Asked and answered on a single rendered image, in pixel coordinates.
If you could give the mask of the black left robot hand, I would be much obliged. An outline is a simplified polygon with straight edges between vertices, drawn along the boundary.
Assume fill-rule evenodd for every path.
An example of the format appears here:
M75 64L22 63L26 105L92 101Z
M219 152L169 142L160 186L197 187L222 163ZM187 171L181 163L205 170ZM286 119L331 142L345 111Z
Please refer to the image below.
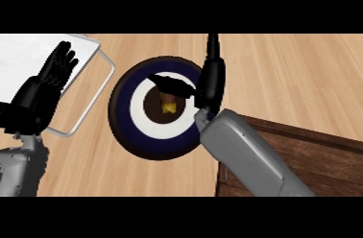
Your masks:
M61 41L47 57L38 75L30 76L22 84L11 102L0 102L0 128L4 133L38 135L47 128L60 91L76 64L70 43Z

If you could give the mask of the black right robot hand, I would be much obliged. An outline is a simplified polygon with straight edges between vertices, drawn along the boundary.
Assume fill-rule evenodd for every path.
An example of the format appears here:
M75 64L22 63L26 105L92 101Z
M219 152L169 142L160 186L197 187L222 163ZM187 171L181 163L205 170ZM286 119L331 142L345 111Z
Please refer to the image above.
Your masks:
M178 79L156 74L147 79L154 83L159 92L182 98L194 96L194 107L206 110L206 118L212 120L219 111L225 87L225 63L219 56L218 35L207 35L206 57L196 87L190 87Z

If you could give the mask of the blue and white round plate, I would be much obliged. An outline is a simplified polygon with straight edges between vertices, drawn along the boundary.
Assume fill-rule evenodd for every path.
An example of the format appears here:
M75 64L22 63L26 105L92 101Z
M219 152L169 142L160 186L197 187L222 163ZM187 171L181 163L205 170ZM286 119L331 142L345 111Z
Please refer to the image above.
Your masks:
M163 113L160 92L147 76L166 76L196 86L199 73L190 60L156 57L140 61L116 82L107 104L109 127L120 146L144 159L171 160L199 145L194 98L177 97L175 112Z

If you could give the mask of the dark brown wooden board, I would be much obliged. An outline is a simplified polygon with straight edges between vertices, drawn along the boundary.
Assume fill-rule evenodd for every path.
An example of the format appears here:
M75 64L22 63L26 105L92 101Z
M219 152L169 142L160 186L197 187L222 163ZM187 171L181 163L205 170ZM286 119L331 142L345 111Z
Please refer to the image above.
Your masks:
M363 141L241 118L317 196L363 197Z

